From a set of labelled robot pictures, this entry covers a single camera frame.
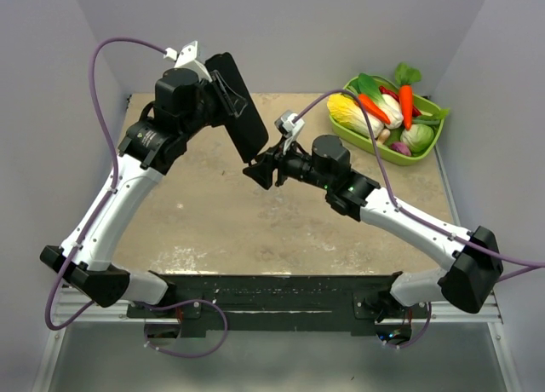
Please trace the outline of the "black tool case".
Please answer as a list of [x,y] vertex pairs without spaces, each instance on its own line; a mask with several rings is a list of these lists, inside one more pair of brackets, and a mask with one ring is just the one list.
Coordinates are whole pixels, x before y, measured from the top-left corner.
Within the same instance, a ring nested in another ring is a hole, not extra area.
[[268,142],[268,132],[242,75],[229,53],[205,62],[212,78],[209,124],[223,126],[244,163],[251,162]]

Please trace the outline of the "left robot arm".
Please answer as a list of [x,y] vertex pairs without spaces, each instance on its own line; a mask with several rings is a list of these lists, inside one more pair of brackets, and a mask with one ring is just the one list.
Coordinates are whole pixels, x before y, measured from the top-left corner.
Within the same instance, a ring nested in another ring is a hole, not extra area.
[[206,68],[209,78],[189,68],[163,74],[154,100],[127,128],[102,194],[67,239],[42,250],[41,262],[92,303],[107,308],[126,300],[144,303],[157,317],[171,315],[176,307],[173,286],[154,273],[116,266],[112,258],[118,241],[146,196],[202,129],[224,127],[246,164],[267,142],[238,67],[208,61]]

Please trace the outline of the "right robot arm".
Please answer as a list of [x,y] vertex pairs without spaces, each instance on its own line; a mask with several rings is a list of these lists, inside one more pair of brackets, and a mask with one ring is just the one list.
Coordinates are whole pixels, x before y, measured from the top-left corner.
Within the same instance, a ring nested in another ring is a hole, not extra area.
[[392,274],[387,287],[364,298],[362,304],[379,320],[436,301],[477,314],[502,275],[502,262],[489,254],[498,249],[490,230],[470,232],[390,198],[385,187],[353,169],[350,152],[337,136],[317,137],[310,153],[277,144],[243,173],[265,189],[289,178],[322,188],[332,210],[385,230],[435,261],[436,269]]

